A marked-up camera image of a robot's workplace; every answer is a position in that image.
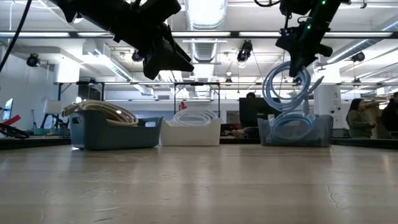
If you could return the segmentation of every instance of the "wooden table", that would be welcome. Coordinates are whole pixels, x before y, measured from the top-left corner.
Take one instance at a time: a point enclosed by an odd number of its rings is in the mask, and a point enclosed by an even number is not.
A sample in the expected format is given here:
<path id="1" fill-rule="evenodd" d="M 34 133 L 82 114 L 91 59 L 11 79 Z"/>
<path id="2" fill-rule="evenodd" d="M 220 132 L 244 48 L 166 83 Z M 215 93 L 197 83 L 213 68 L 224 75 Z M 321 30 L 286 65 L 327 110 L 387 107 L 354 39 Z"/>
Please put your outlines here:
<path id="1" fill-rule="evenodd" d="M 0 151 L 0 220 L 397 223 L 398 152 L 255 145 Z"/>

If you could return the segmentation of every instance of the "white plastic bin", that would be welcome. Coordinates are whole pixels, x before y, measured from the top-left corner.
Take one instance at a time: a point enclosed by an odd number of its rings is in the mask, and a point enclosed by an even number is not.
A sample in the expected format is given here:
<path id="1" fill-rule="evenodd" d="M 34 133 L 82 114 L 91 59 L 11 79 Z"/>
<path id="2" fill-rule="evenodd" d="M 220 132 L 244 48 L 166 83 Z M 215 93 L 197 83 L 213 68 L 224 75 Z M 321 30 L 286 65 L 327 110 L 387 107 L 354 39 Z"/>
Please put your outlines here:
<path id="1" fill-rule="evenodd" d="M 160 131 L 161 146 L 219 146 L 222 119 L 214 119 L 207 126 L 173 126 L 163 120 Z"/>

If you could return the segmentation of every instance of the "plastic bin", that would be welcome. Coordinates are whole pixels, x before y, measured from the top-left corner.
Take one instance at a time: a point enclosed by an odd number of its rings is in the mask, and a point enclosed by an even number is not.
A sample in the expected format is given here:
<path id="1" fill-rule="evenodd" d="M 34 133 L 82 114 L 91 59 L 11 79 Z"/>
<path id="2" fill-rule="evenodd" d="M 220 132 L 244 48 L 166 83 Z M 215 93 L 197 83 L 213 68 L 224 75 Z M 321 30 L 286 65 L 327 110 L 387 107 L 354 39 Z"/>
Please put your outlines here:
<path id="1" fill-rule="evenodd" d="M 270 135 L 271 127 L 268 120 L 258 118 L 258 123 L 260 140 L 263 146 L 328 147 L 333 133 L 333 117 L 330 115 L 317 116 L 313 129 L 301 140 L 294 142 L 282 142 L 273 139 Z M 278 131 L 284 136 L 288 136 L 303 131 L 302 128 L 299 124 L 287 125 L 280 127 Z"/>
<path id="2" fill-rule="evenodd" d="M 159 144 L 162 118 L 140 119 L 138 127 L 120 127 L 108 124 L 101 111 L 77 111 L 70 116 L 73 147 L 87 150 L 135 149 Z M 145 127 L 155 122 L 154 127 Z"/>
<path id="3" fill-rule="evenodd" d="M 214 119 L 207 126 L 172 126 L 163 120 L 161 146 L 219 146 L 222 119 Z"/>

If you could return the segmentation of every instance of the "gray plastic bin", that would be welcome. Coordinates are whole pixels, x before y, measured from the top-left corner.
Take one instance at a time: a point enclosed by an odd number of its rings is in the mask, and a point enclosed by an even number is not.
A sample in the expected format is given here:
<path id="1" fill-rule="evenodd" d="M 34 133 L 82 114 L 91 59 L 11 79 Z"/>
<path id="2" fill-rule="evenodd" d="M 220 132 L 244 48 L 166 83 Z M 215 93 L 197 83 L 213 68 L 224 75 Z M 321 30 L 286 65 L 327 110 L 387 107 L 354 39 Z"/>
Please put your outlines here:
<path id="1" fill-rule="evenodd" d="M 100 111 L 77 111 L 70 116 L 73 147 L 87 150 L 135 149 L 159 144 L 162 118 L 140 119 L 138 127 L 108 124 Z M 155 122 L 154 127 L 145 127 Z"/>
<path id="2" fill-rule="evenodd" d="M 263 146 L 298 146 L 298 147 L 328 147 L 333 133 L 333 117 L 330 115 L 317 116 L 313 129 L 299 141 L 282 142 L 270 135 L 271 127 L 268 120 L 258 118 L 260 140 Z M 278 132 L 284 136 L 294 135 L 302 130 L 302 126 L 287 125 L 280 127 Z"/>

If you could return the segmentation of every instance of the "white tubing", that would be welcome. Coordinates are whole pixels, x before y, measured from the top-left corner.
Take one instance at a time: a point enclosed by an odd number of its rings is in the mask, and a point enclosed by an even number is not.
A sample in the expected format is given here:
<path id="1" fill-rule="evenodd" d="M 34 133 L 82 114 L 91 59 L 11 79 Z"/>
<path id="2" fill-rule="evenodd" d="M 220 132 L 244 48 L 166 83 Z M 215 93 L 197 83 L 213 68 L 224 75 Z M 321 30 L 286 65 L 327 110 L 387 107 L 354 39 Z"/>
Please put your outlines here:
<path id="1" fill-rule="evenodd" d="M 136 115 L 131 113 L 130 111 L 120 107 L 113 105 L 111 103 L 107 103 L 105 101 L 98 100 L 87 100 L 81 103 L 69 105 L 62 111 L 62 116 L 69 116 L 75 110 L 78 109 L 80 111 L 84 110 L 98 110 L 102 111 L 106 115 L 106 120 L 109 124 L 113 124 L 116 126 L 127 126 L 134 127 L 138 124 L 138 118 Z"/>
<path id="2" fill-rule="evenodd" d="M 186 121 L 187 118 L 195 118 L 195 123 Z M 180 110 L 174 115 L 172 124 L 179 126 L 206 126 L 211 123 L 214 119 L 218 118 L 218 115 L 211 110 L 202 108 L 187 108 Z"/>
<path id="3" fill-rule="evenodd" d="M 290 62 L 284 62 L 272 69 L 270 73 L 264 79 L 264 83 L 262 84 L 262 94 L 264 95 L 265 101 L 269 106 L 273 107 L 277 111 L 282 112 L 278 117 L 270 121 L 271 126 L 271 136 L 273 139 L 277 139 L 279 141 L 284 142 L 292 142 L 298 141 L 306 136 L 314 127 L 315 116 L 308 115 L 308 95 L 311 94 L 314 89 L 316 89 L 319 84 L 321 84 L 323 77 L 319 78 L 314 85 L 310 88 L 311 85 L 311 75 L 307 71 L 307 69 L 303 68 L 298 72 L 297 76 L 302 81 L 302 91 L 297 96 L 292 97 L 281 97 L 276 91 L 272 84 L 273 79 L 280 73 L 285 70 L 289 70 Z M 288 103 L 278 103 L 272 99 L 272 93 L 281 100 L 289 100 Z M 303 113 L 304 115 L 292 113 L 294 110 L 301 105 L 302 102 L 305 102 Z M 308 127 L 306 131 L 302 131 L 302 134 L 296 137 L 285 138 L 281 136 L 277 128 L 286 125 L 292 121 L 302 121 Z"/>

